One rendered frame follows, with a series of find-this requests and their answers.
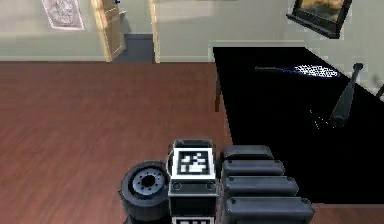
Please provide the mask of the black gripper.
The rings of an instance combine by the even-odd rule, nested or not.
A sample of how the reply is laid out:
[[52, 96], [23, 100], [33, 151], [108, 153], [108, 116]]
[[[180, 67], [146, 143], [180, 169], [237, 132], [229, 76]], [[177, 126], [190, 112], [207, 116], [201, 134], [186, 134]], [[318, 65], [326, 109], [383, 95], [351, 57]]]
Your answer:
[[171, 224], [168, 188], [163, 161], [149, 160], [133, 166], [119, 190], [127, 215], [124, 224]]

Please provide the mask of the black table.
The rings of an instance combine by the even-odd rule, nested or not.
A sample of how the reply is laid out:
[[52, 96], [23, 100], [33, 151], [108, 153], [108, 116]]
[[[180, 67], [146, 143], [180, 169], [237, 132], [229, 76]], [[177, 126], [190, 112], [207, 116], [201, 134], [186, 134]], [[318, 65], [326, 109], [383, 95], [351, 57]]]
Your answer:
[[213, 50], [232, 141], [266, 145], [313, 203], [384, 204], [384, 102], [357, 86], [346, 124], [329, 123], [349, 79], [286, 73], [324, 65], [305, 47]]

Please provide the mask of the light wooden room door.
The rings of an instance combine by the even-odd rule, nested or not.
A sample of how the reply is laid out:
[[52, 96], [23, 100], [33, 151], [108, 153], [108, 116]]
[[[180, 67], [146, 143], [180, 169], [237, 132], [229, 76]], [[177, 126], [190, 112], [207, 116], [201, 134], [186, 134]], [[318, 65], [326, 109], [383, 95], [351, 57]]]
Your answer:
[[90, 0], [105, 61], [112, 62], [125, 49], [120, 9], [115, 0]]

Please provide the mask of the blue tennis racket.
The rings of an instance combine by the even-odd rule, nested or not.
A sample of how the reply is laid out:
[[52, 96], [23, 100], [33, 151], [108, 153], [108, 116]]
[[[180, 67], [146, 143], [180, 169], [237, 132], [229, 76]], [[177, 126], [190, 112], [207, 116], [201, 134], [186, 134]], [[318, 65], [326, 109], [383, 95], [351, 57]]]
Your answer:
[[329, 67], [321, 65], [296, 65], [291, 67], [261, 67], [256, 66], [255, 70], [258, 72], [282, 72], [297, 74], [306, 77], [316, 78], [336, 78], [339, 76], [339, 72]]

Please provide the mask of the black framed picture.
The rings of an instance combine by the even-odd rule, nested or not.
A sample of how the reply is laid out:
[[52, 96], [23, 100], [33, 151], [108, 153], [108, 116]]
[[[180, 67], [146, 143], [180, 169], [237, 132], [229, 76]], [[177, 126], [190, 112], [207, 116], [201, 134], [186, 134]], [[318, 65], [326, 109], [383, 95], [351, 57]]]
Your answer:
[[295, 0], [286, 17], [328, 39], [339, 39], [352, 0]]

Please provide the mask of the pale grey wall poster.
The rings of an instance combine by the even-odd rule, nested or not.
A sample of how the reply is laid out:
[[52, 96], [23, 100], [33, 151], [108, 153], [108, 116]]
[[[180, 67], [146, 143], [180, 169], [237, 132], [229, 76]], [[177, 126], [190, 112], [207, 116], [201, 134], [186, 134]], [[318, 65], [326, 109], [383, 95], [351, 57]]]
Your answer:
[[84, 30], [77, 0], [41, 0], [50, 26], [57, 30]]

